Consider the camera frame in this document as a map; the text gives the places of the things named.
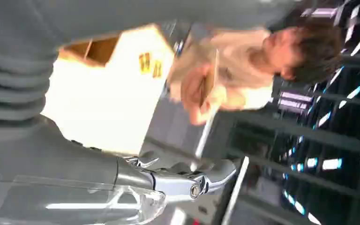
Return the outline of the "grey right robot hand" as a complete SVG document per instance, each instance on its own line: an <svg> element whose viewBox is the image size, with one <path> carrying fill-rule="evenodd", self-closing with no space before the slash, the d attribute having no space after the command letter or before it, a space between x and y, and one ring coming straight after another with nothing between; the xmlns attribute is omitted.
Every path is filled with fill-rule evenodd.
<svg viewBox="0 0 360 225"><path fill-rule="evenodd" d="M43 116L59 49L151 22L274 27L291 0L0 0L0 225L143 225L168 202L224 187L221 159L191 172L148 170L154 155L122 158L67 140Z"/></svg>

